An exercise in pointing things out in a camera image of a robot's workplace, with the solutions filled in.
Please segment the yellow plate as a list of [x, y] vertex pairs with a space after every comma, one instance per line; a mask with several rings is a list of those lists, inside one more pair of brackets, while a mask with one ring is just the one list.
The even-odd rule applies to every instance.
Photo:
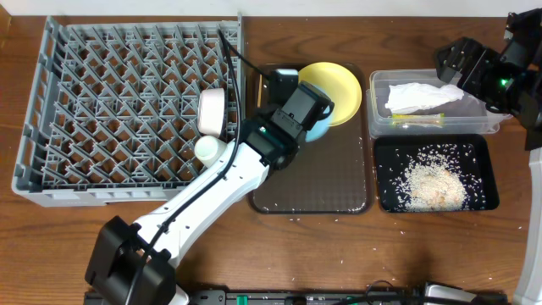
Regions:
[[318, 62], [299, 71], [299, 81], [306, 81], [323, 91], [335, 104], [331, 126], [350, 120], [362, 103], [362, 88], [356, 76], [343, 65]]

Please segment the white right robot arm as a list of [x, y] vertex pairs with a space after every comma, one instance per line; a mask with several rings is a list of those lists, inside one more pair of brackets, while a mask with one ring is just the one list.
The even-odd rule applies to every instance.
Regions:
[[510, 114], [526, 130], [532, 203], [523, 270], [514, 304], [541, 304], [541, 9], [509, 13], [501, 52], [463, 37], [437, 49], [437, 77], [485, 103], [492, 113]]

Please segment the white napkin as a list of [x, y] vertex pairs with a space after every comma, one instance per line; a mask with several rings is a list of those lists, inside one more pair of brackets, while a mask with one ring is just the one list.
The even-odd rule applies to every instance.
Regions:
[[412, 82], [390, 86], [388, 102], [384, 106], [393, 114], [412, 114], [461, 100], [463, 96], [464, 91], [455, 85], [436, 87]]

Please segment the white cup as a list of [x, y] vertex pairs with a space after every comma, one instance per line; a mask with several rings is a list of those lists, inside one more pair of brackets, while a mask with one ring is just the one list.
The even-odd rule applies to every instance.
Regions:
[[201, 137], [194, 147], [196, 158], [207, 168], [211, 167], [223, 154], [227, 145], [214, 136]]

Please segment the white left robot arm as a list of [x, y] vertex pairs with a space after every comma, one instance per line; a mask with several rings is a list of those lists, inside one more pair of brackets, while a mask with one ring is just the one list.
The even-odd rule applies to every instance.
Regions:
[[296, 157], [305, 135], [331, 117], [331, 91], [312, 80], [238, 124], [216, 161], [171, 200], [129, 225], [119, 216], [99, 231], [85, 280], [110, 304], [187, 304], [176, 269], [200, 235], [233, 203]]

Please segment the light blue bowl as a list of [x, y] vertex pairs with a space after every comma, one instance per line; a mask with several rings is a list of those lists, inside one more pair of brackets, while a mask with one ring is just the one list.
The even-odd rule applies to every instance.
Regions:
[[328, 131], [335, 103], [323, 89], [305, 80], [300, 82], [299, 87], [307, 96], [304, 102], [306, 118], [303, 123], [305, 125], [312, 124], [312, 128], [307, 130], [305, 142], [316, 141]]

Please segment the green yellow snack wrapper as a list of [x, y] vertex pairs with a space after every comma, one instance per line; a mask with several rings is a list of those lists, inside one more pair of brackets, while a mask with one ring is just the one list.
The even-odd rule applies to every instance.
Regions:
[[404, 129], [413, 126], [440, 128], [444, 118], [444, 114], [393, 114], [390, 124]]

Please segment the pink bowl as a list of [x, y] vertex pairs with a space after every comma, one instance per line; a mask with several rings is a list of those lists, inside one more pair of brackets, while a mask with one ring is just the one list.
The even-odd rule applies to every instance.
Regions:
[[197, 129], [206, 136], [220, 138], [224, 127], [225, 90], [203, 90], [198, 100]]

